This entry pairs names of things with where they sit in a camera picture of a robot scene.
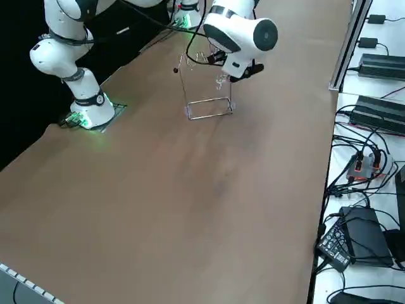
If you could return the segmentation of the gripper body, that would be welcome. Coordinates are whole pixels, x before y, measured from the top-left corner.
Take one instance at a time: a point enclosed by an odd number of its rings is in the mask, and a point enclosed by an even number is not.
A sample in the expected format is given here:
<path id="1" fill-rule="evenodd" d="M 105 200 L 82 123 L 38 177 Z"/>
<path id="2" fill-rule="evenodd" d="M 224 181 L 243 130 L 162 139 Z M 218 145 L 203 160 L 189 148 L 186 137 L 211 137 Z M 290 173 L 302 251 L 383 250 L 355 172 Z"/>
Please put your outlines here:
<path id="1" fill-rule="evenodd" d="M 240 76 L 239 78 L 234 77 L 234 76 L 229 76 L 229 81 L 231 83 L 236 83 L 238 81 L 244 80 L 244 79 L 248 79 L 253 75 L 256 75 L 257 73 L 262 72 L 265 69 L 264 64 L 262 63 L 252 63 L 251 66 L 247 67 L 244 71 L 244 73 L 242 74 L 242 76 Z"/>

